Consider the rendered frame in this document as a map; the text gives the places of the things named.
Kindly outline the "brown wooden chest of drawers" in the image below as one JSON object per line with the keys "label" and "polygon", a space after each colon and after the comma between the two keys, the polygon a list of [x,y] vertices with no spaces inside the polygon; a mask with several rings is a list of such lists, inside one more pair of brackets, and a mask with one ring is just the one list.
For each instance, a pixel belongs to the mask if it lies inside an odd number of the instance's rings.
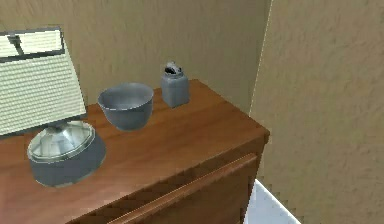
{"label": "brown wooden chest of drawers", "polygon": [[159,94],[141,130],[87,108],[106,144],[101,167],[63,188],[37,183],[31,135],[0,140],[0,224],[241,224],[269,131],[199,80],[171,109]]}

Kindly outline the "grey bowl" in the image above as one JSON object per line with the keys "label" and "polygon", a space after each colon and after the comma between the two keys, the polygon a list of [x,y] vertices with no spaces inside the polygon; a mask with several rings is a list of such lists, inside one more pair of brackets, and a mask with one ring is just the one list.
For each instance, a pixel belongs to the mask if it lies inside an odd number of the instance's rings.
{"label": "grey bowl", "polygon": [[98,105],[106,119],[118,130],[136,131],[149,121],[154,90],[143,83],[121,83],[103,90]]}

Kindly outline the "grey square jar dark top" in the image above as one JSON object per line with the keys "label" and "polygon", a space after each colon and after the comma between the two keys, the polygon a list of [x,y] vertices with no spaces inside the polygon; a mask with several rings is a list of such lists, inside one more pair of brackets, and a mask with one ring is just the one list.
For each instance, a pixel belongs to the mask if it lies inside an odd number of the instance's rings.
{"label": "grey square jar dark top", "polygon": [[170,108],[187,104],[190,100],[189,79],[174,61],[165,66],[161,90],[162,99]]}

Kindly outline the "grey table lamp pale shade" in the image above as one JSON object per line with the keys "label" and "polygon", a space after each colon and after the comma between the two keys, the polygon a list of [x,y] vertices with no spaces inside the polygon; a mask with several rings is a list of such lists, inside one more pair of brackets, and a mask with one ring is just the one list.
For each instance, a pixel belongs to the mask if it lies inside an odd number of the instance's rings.
{"label": "grey table lamp pale shade", "polygon": [[75,184],[104,162],[59,27],[0,32],[0,137],[34,132],[26,155],[36,182]]}

